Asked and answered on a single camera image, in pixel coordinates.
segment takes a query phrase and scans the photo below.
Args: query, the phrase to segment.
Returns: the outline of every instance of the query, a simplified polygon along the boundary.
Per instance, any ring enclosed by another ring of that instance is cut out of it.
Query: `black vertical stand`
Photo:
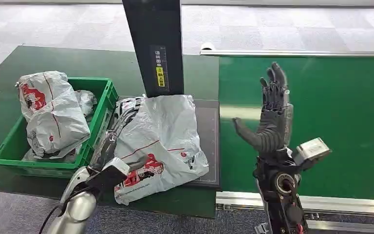
[[[123,0],[148,97],[184,94],[180,0]]]

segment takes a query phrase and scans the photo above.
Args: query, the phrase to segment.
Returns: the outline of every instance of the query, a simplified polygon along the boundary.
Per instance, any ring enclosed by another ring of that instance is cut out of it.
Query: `green plastic crate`
[[[94,93],[98,104],[89,125],[91,137],[86,140],[73,163],[64,163],[62,159],[40,160],[38,162],[21,161],[30,149],[26,139],[26,120],[21,115],[8,136],[0,145],[0,165],[27,176],[46,176],[70,178],[81,166],[88,165],[94,153],[101,133],[107,128],[118,94],[109,78],[68,78],[74,90],[89,90]]]

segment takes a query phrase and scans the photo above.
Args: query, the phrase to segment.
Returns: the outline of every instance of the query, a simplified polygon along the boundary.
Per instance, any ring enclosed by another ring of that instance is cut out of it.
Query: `white plastic bag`
[[[97,104],[95,95],[88,90],[77,90],[75,96],[84,116],[91,115],[94,112],[94,106]]]
[[[21,111],[26,121],[59,95],[71,89],[65,73],[51,71],[21,76],[17,83]]]
[[[143,168],[130,172],[127,180],[115,187],[119,204],[128,205],[208,172],[207,158],[200,148],[193,98],[174,95],[141,99],[138,113],[119,136],[115,156],[124,162],[145,156],[148,160]],[[122,113],[136,105],[134,98],[122,102]]]
[[[65,73],[44,72],[19,79],[19,100],[28,121],[35,158],[62,158],[90,137],[90,129]]]

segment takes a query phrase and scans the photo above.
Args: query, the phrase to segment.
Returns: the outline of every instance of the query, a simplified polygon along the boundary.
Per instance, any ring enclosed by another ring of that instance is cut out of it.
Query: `robotic arm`
[[[61,212],[51,223],[47,234],[84,234],[87,220],[94,213],[100,194],[124,182],[130,171],[144,166],[147,156],[127,163],[114,157],[117,139],[122,129],[134,118],[139,106],[137,103],[134,108],[120,115],[114,114],[89,166],[81,167],[74,173],[62,194],[59,205],[49,213],[39,234],[43,232],[49,217],[57,208]]]
[[[267,75],[268,83],[260,79],[263,107],[257,131],[252,132],[239,118],[233,119],[237,134],[259,152],[253,176],[268,223],[256,229],[258,233],[306,234],[308,227],[298,194],[299,173],[311,168],[331,150],[320,138],[301,144],[295,153],[287,148],[293,119],[287,77],[275,62]]]

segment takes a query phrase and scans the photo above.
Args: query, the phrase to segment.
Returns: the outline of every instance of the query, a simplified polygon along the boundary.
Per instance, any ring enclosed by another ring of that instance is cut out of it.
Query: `black cable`
[[[42,232],[44,231],[44,227],[46,225],[46,223],[48,222],[49,218],[51,217],[52,213],[54,213],[54,211],[57,209],[58,207],[54,207],[51,212],[49,212],[48,216],[46,216],[46,219],[45,221],[43,222],[42,226],[41,226],[41,229],[39,230],[39,234],[42,234]]]
[[[69,196],[69,198],[67,198],[67,199],[65,200],[64,205],[62,206],[62,209],[61,209],[61,213],[60,213],[60,215],[62,215],[62,214],[65,212],[65,210],[66,210],[66,208],[67,208],[67,204],[68,204],[68,202],[69,202],[69,201],[70,201],[74,196],[76,196],[76,195],[78,195],[78,194],[80,194],[80,193],[82,193],[82,192],[88,191],[88,190],[90,190],[90,189],[91,189],[91,187],[86,187],[86,188],[84,188],[84,189],[79,190],[79,191],[76,192],[76,193],[73,193],[71,196]],[[39,233],[38,233],[38,234],[42,234],[42,232],[44,231],[44,228],[45,228],[46,223],[48,222],[49,218],[51,217],[51,215],[54,213],[54,211],[55,211],[57,208],[58,208],[58,207],[55,206],[55,207],[51,210],[51,212],[49,212],[48,216],[46,216],[46,219],[45,219],[45,221],[42,223],[41,229],[39,230]]]
[[[86,188],[84,188],[84,189],[79,190],[78,192],[73,193],[71,196],[69,196],[69,198],[67,198],[67,199],[65,200],[64,204],[62,205],[61,212],[59,213],[59,216],[58,216],[58,217],[60,217],[61,215],[64,214],[65,210],[67,209],[68,202],[69,202],[73,197],[75,197],[76,195],[78,195],[78,194],[80,194],[80,193],[82,193],[82,192],[88,191],[88,190],[90,190],[90,189],[92,189],[92,187],[86,187]]]

